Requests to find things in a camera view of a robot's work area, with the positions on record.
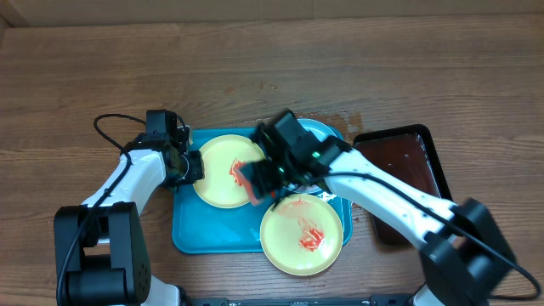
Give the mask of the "pink and green sponge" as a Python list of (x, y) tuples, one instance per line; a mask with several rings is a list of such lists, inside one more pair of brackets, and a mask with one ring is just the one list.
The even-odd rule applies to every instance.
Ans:
[(265, 166), (251, 162), (235, 170), (235, 173), (254, 206), (276, 197), (276, 189), (267, 180), (269, 172)]

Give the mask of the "light blue plate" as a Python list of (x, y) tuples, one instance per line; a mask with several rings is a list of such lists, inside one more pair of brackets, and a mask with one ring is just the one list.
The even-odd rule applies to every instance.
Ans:
[[(307, 118), (300, 118), (298, 119), (298, 122), (307, 130), (310, 131), (319, 141), (324, 141), (329, 136), (335, 136), (339, 139), (343, 139), (343, 136), (333, 127), (327, 126), (325, 123), (313, 120), (313, 119), (307, 119)], [(295, 190), (296, 193), (303, 193), (303, 194), (318, 194), (322, 192), (322, 189), (318, 187), (317, 185), (312, 186), (301, 186), (298, 189)]]

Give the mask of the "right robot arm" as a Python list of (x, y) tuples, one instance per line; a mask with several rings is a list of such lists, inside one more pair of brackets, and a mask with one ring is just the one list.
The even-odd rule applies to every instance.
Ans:
[(482, 305), (515, 257), (487, 207), (458, 206), (417, 190), (371, 164), (348, 143), (312, 133), (257, 139), (266, 155), (236, 169), (251, 202), (289, 184), (319, 185), (361, 205), (400, 232), (420, 253), (425, 285), (415, 305)]

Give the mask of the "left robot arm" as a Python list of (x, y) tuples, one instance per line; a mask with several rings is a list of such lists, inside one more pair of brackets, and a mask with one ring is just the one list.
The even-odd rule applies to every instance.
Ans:
[(163, 186), (177, 190), (203, 177), (201, 152), (189, 142), (139, 135), (122, 151), (105, 184), (79, 206), (54, 216), (59, 305), (186, 305), (178, 286), (158, 280), (139, 221)]

